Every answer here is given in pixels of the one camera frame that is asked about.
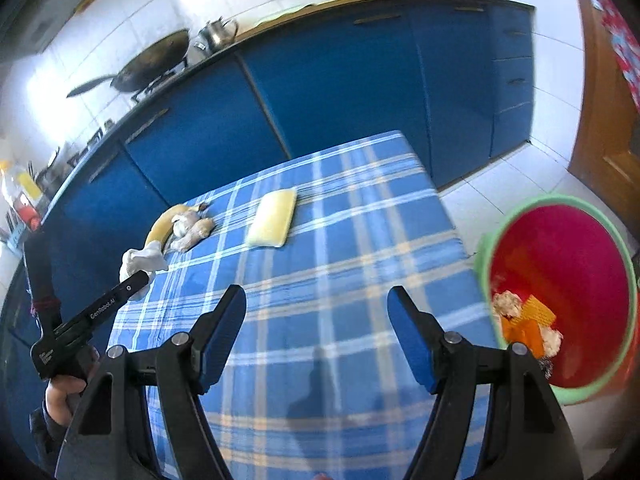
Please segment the left hand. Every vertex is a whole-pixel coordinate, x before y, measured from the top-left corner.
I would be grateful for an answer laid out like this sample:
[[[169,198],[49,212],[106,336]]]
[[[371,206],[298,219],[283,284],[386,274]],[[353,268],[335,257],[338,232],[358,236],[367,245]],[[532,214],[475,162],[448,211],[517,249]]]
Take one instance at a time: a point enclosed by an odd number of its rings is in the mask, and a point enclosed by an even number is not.
[[[85,367],[86,380],[66,375],[56,376],[49,380],[44,395],[44,408],[50,419],[58,426],[70,426],[75,411],[70,398],[76,399],[85,391],[99,365],[100,354],[96,348],[91,348],[90,365]]]

